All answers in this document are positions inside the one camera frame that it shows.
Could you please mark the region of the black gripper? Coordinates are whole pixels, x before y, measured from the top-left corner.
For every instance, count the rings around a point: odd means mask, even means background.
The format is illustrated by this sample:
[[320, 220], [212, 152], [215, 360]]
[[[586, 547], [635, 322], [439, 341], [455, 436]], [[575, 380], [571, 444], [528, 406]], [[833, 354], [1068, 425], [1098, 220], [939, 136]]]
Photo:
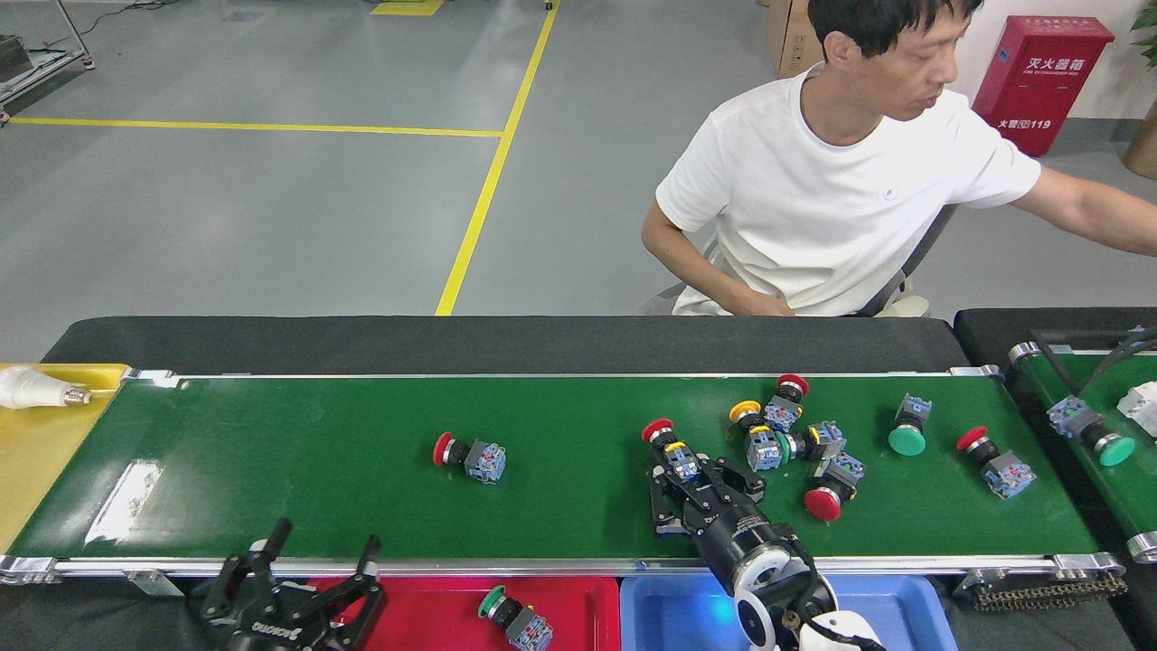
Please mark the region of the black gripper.
[[650, 510], [657, 535], [687, 534], [727, 593], [768, 589], [805, 571], [793, 527], [760, 510], [767, 483], [730, 458], [698, 454], [699, 467], [653, 466]]
[[[364, 648], [373, 637], [386, 606], [379, 583], [379, 537], [369, 537], [355, 572], [334, 589], [317, 592], [297, 582], [277, 585], [271, 564], [282, 552], [293, 524], [281, 516], [265, 539], [245, 553], [233, 553], [202, 601], [200, 615], [231, 626], [227, 650], [318, 650], [318, 648]], [[252, 578], [255, 595], [243, 602], [242, 585]], [[351, 621], [334, 624], [334, 617], [352, 606]]]

